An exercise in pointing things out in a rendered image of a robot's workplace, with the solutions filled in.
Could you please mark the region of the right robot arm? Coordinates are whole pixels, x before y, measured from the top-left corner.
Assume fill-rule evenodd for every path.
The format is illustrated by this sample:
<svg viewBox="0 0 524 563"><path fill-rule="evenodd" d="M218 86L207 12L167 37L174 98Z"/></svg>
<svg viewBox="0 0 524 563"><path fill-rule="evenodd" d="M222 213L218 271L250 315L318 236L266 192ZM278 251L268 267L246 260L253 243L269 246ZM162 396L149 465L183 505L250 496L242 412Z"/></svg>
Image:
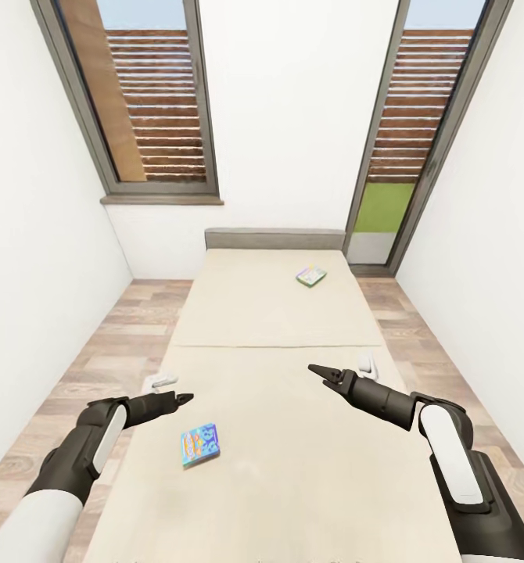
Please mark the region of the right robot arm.
<svg viewBox="0 0 524 563"><path fill-rule="evenodd" d="M462 563L524 563L524 523L490 458L472 450L473 426L467 411L449 400L413 391L410 396L377 383L372 358L359 360L360 372L309 364L351 407L410 431L417 402L425 403L418 431L427 438L443 505Z"/></svg>

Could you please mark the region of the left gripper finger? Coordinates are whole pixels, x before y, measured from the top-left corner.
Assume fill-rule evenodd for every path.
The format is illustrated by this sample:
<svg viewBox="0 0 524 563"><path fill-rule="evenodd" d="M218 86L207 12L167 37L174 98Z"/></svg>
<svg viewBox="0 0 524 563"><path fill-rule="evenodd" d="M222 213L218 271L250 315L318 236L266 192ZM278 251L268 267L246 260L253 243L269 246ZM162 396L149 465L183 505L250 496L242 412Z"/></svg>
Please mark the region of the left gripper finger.
<svg viewBox="0 0 524 563"><path fill-rule="evenodd" d="M179 395L176 395L176 401L177 401L177 408L179 408L180 406L183 406L184 404L189 403L189 401L194 399L194 393L180 393Z"/></svg>

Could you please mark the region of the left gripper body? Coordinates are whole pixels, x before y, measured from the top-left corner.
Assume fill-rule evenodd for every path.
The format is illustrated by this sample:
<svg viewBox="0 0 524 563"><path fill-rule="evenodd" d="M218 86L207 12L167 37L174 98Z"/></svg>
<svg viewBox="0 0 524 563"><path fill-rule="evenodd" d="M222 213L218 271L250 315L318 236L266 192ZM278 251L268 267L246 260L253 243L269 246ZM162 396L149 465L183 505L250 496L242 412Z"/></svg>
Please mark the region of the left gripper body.
<svg viewBox="0 0 524 563"><path fill-rule="evenodd" d="M141 423L159 418L166 414L173 414L177 411L175 391L166 393L153 393L142 395L139 399L144 403L145 413Z"/></svg>

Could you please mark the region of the board game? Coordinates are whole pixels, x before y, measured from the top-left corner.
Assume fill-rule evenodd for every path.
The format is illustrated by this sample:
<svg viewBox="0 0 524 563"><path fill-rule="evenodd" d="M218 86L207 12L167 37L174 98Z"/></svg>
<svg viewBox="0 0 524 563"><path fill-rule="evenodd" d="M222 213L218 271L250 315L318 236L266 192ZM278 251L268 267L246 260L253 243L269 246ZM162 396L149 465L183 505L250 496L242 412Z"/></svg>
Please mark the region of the board game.
<svg viewBox="0 0 524 563"><path fill-rule="evenodd" d="M327 271L324 271L314 265L310 266L300 274L296 276L296 280L308 285L309 287L314 286L318 283L321 279L323 279L327 275Z"/></svg>
<svg viewBox="0 0 524 563"><path fill-rule="evenodd" d="M220 452L215 422L181 434L182 464L185 467Z"/></svg>

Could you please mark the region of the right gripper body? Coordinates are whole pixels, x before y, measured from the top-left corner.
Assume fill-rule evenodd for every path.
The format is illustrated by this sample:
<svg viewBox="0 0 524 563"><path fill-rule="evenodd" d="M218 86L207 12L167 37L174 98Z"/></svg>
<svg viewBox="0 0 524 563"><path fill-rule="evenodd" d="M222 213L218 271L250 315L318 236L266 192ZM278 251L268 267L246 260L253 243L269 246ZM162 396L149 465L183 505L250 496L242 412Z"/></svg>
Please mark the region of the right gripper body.
<svg viewBox="0 0 524 563"><path fill-rule="evenodd" d="M351 407L384 420L390 391L388 386L362 378L351 369L346 369L339 389L340 395Z"/></svg>

